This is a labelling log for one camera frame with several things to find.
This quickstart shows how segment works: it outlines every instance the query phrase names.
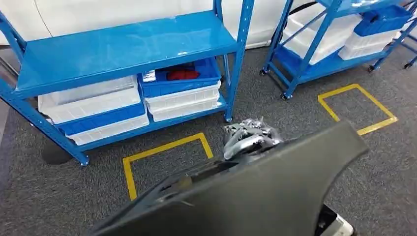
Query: white plastic bin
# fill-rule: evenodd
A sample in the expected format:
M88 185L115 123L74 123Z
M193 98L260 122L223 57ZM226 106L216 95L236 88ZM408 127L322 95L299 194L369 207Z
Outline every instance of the white plastic bin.
M183 104L180 106L175 106L175 107L170 107L170 108L160 109L160 110L149 109L149 112L153 116L153 121L158 122L158 121L162 121L166 119L182 117L182 116L186 116L186 115L190 115L190 114L194 114L198 112L211 110L220 105L217 102L218 98L219 98L219 94L217 97L201 100L201 101L194 102L194 103Z
M201 100L219 98L220 85L221 83L219 81L216 85L195 88L158 97L149 97L145 98L145 101L147 103L147 107L151 111L170 109L172 107L195 103Z
M346 40L345 46L351 49L365 48L368 46L374 47L377 44L389 44L399 29L376 33L368 36L359 36L355 32Z
M38 97L38 109L43 114L48 115L53 123L58 124L141 102L136 76L120 78L107 85L111 86L98 83L87 85L88 89L83 86L69 89L69 91L65 90L41 95ZM78 89L82 91L82 94L77 95ZM73 95L75 97L85 97L87 90L91 91L90 94L101 95L92 97L89 95L89 98L76 101L71 98ZM104 90L113 92L103 94Z
M68 135L67 137L73 139L77 145L83 145L146 125L149 125L149 119L147 113L145 112L144 115L138 117L125 119L78 134Z
M288 17L287 26L284 29L285 33L283 34L281 43L288 39L288 37L293 35L299 29L301 29L303 26L305 26L314 17L318 16L325 9L326 8L324 6L316 3L293 15L290 15ZM291 40L293 41L292 44L290 44L290 41L284 45L284 47L294 51L301 58L304 58L325 16L326 15L322 16L320 19L309 25L305 30L301 31L293 40ZM310 60L310 64L313 65L319 62L320 60L343 47L346 40L355 29L355 26L359 24L360 21L361 17L356 14L334 19L328 27L322 40L320 41L320 44L318 45L312 59Z
M293 33L290 33L287 30L284 30L282 33L281 43L287 40L289 37L291 37L291 35L293 35ZM322 45L322 43L320 43L319 47L317 47L316 51L311 57L309 64L314 65L318 63L319 61L323 60L330 54L336 52L338 49L343 47L344 44L345 44L344 40L336 40L330 44L327 44L326 47L320 46ZM310 45L304 44L301 41L299 41L297 37L294 37L288 43L286 43L284 47L296 53L300 58L304 58L305 55L307 54L307 51Z
M91 85L52 92L48 94L48 96L52 98L56 105L62 105L65 103L133 88L135 86L135 80L137 80L136 75L131 75L115 80L103 81Z
M378 53L382 51L386 45L387 45L386 43L379 43L379 44L369 45L367 47L355 48L355 49L345 46L342 48L342 50L340 50L339 57L342 58L343 60L360 58L363 56Z

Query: blue metal shelf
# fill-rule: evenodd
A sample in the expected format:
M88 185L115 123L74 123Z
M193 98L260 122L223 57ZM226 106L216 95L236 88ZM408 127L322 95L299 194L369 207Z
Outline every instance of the blue metal shelf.
M26 98L237 49L213 11L45 38L27 43L14 93Z
M76 158L82 166L89 158L83 151L135 135L225 111L232 120L233 104L243 62L254 0L243 0L237 40L223 25L221 0L213 9L175 17L98 29L25 42L0 12L0 30L21 62L16 88L0 80L0 98L30 123ZM229 71L228 53L235 56ZM226 100L217 108L161 122L76 146L25 98L142 73L153 69L222 55L226 68Z
M171 125L175 125L175 124L179 124L179 123L183 123L186 122L188 120L192 120L195 118L199 118L199 117L203 117L203 116L207 116L213 113L217 113L217 112L221 112L221 111L225 111L227 109L227 103L226 100L223 98L222 95L220 95L220 98L218 100L218 102L220 103L220 105L214 109L208 110L208 111L203 111L203 112L199 112L199 113L194 113L194 114L190 114L187 116L183 116L183 117L178 117L178 118L172 118L172 119L167 119L167 120L163 120L163 121L159 121L159 122L154 122L152 120L152 116L148 113L148 117L149 117L149 125L138 128L138 129L134 129L125 133L121 133L118 135L114 135L111 136L109 138L105 138L105 139L101 139L92 143L88 143L88 144L84 144L81 146L77 146L77 149L79 151L85 151L85 150L89 150L89 149L93 149L102 145L107 145L110 143L114 143L123 139L127 139L127 138L131 138L134 136L138 136L140 134L144 134L144 133L148 133L157 129L162 129Z
M332 21L341 16L346 16L350 14L365 12L369 10L375 10L383 7L387 7L390 5L395 5L399 3L399 0L378 0L374 3L365 4L363 5L352 5L352 0L317 0L318 3L322 4L326 9L320 13L318 16L314 17L310 22L305 24L300 30L295 32L290 38L285 40L284 42L280 42L282 38L282 33L284 31L286 22L288 20L288 16L290 14L290 9L293 4L294 0L287 0L284 6L283 13L281 15L279 24L276 28L276 32L274 38L272 40L266 62L260 71L261 75L264 75L272 69L277 75L278 78L286 85L283 94L281 97L283 99L290 99L293 96L294 90L296 89L297 85L318 79L320 77L330 75L336 73L338 71L346 70L351 67L366 63L367 61L377 60L373 66L369 66L368 71L372 71L375 68L378 68L379 65L384 61L384 59L392 52L392 50L398 45L395 42L391 47L386 48L384 51L375 53L372 55L367 55L364 57L351 59L351 60L343 60L338 56L338 52L336 51L333 54L329 55L327 58L323 59L322 61L310 65L309 62L313 57L317 47L320 44L323 36L325 35L327 29L329 28ZM317 30L316 35L314 36L313 41L311 42L310 47L308 48L304 58L300 58L295 53L287 50L284 45L294 38L297 34L301 31L305 30L309 25L314 23L316 20L320 19L324 16L323 21L320 23L320 27ZM273 59L276 58L280 64L291 74L291 77L288 78L284 75L273 63Z
M316 2L320 3L325 7L330 7L333 0L317 0ZM336 17L347 16L350 14L362 13L369 10L375 10L378 8L383 8L386 6L394 5L400 3L401 0L379 0L371 4L362 4L358 6L352 6L351 0L344 0L341 2L339 9L337 10Z
M351 60L342 60L342 58L338 56L339 51L340 50L334 52L314 65L308 65L298 81L300 83L305 83L315 80L317 78L346 70L372 60L378 60L383 58L386 54L385 52L380 52ZM302 59L298 55L284 47L281 47L275 51L274 56L292 76L297 75L297 68L299 68L302 63Z

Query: white wall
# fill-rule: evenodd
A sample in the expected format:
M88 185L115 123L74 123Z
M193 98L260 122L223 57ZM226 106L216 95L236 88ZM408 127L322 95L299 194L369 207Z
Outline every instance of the white wall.
M309 1L296 0L294 7ZM249 47L269 43L284 3L284 0L255 0L247 41ZM237 36L241 5L242 0L222 1L224 24L234 37ZM0 0L0 9L26 41L211 8L212 0ZM0 43L4 42L4 37L0 37Z

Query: shelf caster wheel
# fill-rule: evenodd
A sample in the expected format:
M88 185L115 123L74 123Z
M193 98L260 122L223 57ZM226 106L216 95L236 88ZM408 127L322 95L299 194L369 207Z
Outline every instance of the shelf caster wheel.
M84 166L88 166L88 165L89 165L89 162L86 162L86 163L80 163L80 165L81 165L82 167L84 167Z
M404 69L408 69L408 68L410 68L410 67L412 67L412 66L413 66L413 64L411 64L411 63L407 63L407 64L405 64Z
M376 68L373 66L373 65L370 65L369 67L368 67L368 72L372 72L372 71L374 71Z
M266 71L264 71L263 69L259 71L259 75L260 75L260 76L264 76L264 75L266 75L266 74L267 74L267 72L266 72Z
M287 96L287 95L285 95L285 93L281 94L281 99L284 100L284 101L287 101L287 100L291 99L292 97L293 97L292 95Z

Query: shelf wheel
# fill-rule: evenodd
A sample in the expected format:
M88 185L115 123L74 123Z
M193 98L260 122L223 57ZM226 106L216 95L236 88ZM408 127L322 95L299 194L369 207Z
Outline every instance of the shelf wheel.
M412 67L412 66L413 66L413 64L411 64L411 63L407 63L407 64L405 64L404 69L408 69L408 68L410 68L410 67Z
M284 101L287 101L287 100L289 100L291 98L293 98L292 95L287 96L285 93L281 94L281 99L284 100Z
M374 71L376 68L373 66L373 65L370 65L369 67L368 67L368 72L372 72L372 71Z
M267 71L264 71L263 69L259 71L259 75L260 76L264 76L266 74L268 74L268 72Z

